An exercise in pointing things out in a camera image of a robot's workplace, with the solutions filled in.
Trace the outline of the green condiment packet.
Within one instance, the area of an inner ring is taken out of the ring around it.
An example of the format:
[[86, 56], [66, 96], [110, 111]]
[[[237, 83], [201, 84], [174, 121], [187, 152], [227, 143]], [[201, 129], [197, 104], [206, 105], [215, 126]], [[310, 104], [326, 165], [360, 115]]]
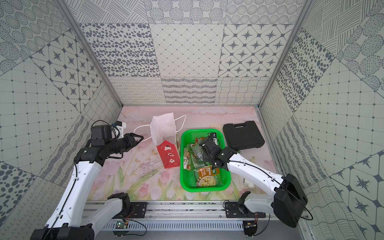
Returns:
[[202, 147], [199, 144], [192, 144], [191, 148], [192, 148], [192, 151], [193, 151], [193, 153], [195, 155], [195, 158], [198, 161], [205, 163], [206, 160], [204, 158], [204, 151], [203, 151]]

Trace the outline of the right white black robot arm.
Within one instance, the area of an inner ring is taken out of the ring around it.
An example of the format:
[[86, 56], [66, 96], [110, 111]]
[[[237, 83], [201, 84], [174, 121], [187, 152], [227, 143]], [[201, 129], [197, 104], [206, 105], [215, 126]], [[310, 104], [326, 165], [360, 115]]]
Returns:
[[314, 219], [306, 208], [308, 198], [294, 175], [282, 176], [268, 171], [229, 147], [222, 149], [218, 142], [213, 137], [206, 137], [199, 144], [205, 161], [210, 163], [213, 169], [223, 169], [243, 177], [268, 195], [265, 200], [261, 200], [254, 194], [247, 194], [241, 205], [249, 212], [273, 214], [291, 228], [297, 227], [301, 219], [307, 221]]

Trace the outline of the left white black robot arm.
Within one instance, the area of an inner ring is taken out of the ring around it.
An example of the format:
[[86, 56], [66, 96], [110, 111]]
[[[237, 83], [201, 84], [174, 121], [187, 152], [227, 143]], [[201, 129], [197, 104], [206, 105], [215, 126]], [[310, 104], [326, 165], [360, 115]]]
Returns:
[[144, 139], [125, 134], [125, 127], [122, 122], [91, 127], [91, 138], [74, 157], [74, 170], [57, 208], [42, 229], [34, 230], [32, 240], [93, 240], [110, 220], [133, 213], [129, 195], [117, 193], [82, 220], [88, 195], [106, 160], [121, 159]]

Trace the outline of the white red paper gift bag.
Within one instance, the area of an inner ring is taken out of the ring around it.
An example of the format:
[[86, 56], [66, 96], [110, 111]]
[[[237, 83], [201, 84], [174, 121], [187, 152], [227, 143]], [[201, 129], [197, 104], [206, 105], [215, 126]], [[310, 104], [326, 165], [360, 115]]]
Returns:
[[135, 128], [136, 132], [140, 128], [148, 127], [150, 136], [144, 141], [151, 140], [165, 169], [176, 168], [181, 165], [178, 143], [178, 133], [183, 129], [187, 116], [183, 115], [175, 118], [173, 113], [154, 116], [148, 125]]

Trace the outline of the large green soup packet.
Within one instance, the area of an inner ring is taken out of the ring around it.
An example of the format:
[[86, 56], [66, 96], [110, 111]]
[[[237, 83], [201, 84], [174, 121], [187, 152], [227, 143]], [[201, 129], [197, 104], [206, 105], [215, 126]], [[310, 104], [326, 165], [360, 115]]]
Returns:
[[222, 184], [220, 169], [213, 169], [212, 166], [194, 169], [194, 176], [198, 188], [216, 187]]

